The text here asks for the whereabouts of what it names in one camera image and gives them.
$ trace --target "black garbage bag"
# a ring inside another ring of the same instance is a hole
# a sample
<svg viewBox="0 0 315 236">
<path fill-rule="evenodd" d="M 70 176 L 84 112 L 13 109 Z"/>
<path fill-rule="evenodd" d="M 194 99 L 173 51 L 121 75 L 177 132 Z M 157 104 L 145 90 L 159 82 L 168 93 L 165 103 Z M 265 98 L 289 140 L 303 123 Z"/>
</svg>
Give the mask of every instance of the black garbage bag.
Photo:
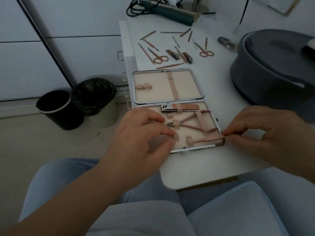
<svg viewBox="0 0 315 236">
<path fill-rule="evenodd" d="M 71 91 L 71 101 L 86 116 L 98 114 L 116 96 L 116 88 L 106 79 L 93 78 L 77 84 Z"/>
</svg>

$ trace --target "left hand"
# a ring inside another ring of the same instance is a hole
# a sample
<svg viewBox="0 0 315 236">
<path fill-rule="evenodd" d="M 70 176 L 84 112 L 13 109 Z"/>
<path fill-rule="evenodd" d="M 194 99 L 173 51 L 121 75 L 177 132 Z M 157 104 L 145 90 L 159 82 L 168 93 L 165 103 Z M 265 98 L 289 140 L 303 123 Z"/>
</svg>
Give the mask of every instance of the left hand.
<svg viewBox="0 0 315 236">
<path fill-rule="evenodd" d="M 175 131 L 163 124 L 165 118 L 148 108 L 135 108 L 121 120 L 114 139 L 97 165 L 106 180 L 121 193 L 132 189 L 156 173 L 175 145 L 173 138 L 149 152 L 148 141 L 158 135 L 173 137 Z"/>
</svg>

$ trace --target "rose gold scissors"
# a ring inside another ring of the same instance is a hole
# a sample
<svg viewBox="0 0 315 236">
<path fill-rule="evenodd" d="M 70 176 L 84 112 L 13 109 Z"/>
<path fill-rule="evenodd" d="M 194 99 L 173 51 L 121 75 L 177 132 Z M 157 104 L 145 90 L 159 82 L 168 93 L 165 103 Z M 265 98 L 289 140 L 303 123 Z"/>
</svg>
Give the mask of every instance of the rose gold scissors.
<svg viewBox="0 0 315 236">
<path fill-rule="evenodd" d="M 198 46 L 198 48 L 202 51 L 200 52 L 200 56 L 202 57 L 208 57 L 208 56 L 214 56 L 215 54 L 212 51 L 205 51 L 200 45 L 198 45 L 196 42 L 195 44 Z"/>
<path fill-rule="evenodd" d="M 155 59 L 153 60 L 154 63 L 156 64 L 161 64 L 163 62 L 167 62 L 169 60 L 169 58 L 166 55 L 162 55 L 162 56 L 158 56 L 156 53 L 154 53 L 149 47 L 148 47 L 149 51 L 155 55 Z"/>
</svg>

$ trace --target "drawer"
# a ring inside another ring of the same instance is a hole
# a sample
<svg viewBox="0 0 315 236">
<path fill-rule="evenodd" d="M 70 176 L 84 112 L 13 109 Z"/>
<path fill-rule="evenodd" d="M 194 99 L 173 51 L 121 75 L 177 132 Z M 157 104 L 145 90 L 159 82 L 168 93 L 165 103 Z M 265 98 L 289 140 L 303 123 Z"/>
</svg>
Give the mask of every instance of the drawer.
<svg viewBox="0 0 315 236">
<path fill-rule="evenodd" d="M 16 0 L 0 0 L 0 42 L 40 41 Z"/>
<path fill-rule="evenodd" d="M 93 77 L 128 85 L 120 36 L 48 39 L 76 83 Z"/>
<path fill-rule="evenodd" d="M 66 79 L 41 42 L 0 44 L 0 101 L 37 98 L 69 89 Z"/>
<path fill-rule="evenodd" d="M 47 37 L 120 35 L 132 0 L 25 0 Z"/>
</svg>

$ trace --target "light blue jeans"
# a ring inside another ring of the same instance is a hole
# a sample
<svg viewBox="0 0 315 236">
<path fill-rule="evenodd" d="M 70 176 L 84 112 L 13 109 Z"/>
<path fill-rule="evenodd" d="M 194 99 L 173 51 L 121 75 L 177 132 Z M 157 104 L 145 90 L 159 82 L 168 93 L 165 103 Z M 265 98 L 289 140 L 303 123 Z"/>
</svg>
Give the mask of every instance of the light blue jeans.
<svg viewBox="0 0 315 236">
<path fill-rule="evenodd" d="M 72 158 L 55 160 L 42 166 L 35 174 L 27 190 L 19 221 L 29 216 L 80 175 L 92 169 L 98 162 L 98 159 Z M 181 204 L 188 215 L 195 209 L 241 183 L 223 183 L 177 193 L 176 190 L 170 190 L 163 186 L 160 174 L 158 173 L 139 186 L 127 191 L 121 197 L 120 202 L 168 200 Z"/>
</svg>

